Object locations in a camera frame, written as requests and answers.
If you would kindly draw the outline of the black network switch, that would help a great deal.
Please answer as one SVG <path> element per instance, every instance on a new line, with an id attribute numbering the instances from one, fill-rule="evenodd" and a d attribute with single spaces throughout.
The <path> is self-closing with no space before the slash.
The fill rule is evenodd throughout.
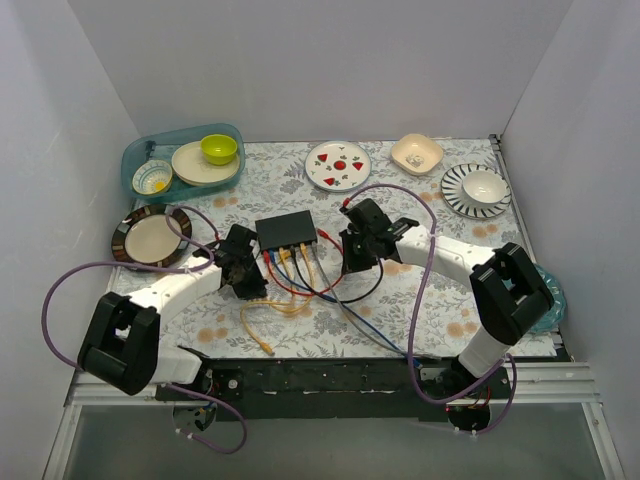
<path id="1" fill-rule="evenodd" d="M 262 252 L 289 249 L 317 241 L 317 231 L 309 210 L 274 216 L 255 221 Z"/>

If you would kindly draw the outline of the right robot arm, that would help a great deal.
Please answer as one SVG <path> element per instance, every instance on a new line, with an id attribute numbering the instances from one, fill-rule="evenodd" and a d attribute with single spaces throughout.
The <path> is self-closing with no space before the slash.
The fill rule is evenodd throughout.
<path id="1" fill-rule="evenodd" d="M 480 327 L 442 372 L 447 396 L 479 395 L 509 349 L 554 305 L 542 276 L 518 244 L 491 248 L 438 236 L 412 219 L 391 221 L 371 199 L 353 206 L 344 202 L 341 212 L 349 220 L 340 233 L 345 274 L 391 259 L 424 269 L 420 292 L 433 272 L 472 292 Z"/>

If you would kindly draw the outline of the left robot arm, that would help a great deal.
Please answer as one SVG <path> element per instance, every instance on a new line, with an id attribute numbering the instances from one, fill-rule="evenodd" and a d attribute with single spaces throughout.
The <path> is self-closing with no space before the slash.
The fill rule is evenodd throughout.
<path id="1" fill-rule="evenodd" d="M 234 224 L 227 237 L 211 244 L 214 256 L 196 250 L 175 273 L 152 285 L 97 303 L 77 363 L 87 373 L 128 395 L 149 384 L 178 383 L 193 400 L 213 386 L 201 356 L 186 348 L 162 345 L 161 327 L 199 298 L 230 286 L 241 300 L 266 296 L 254 256 L 257 233 Z"/>

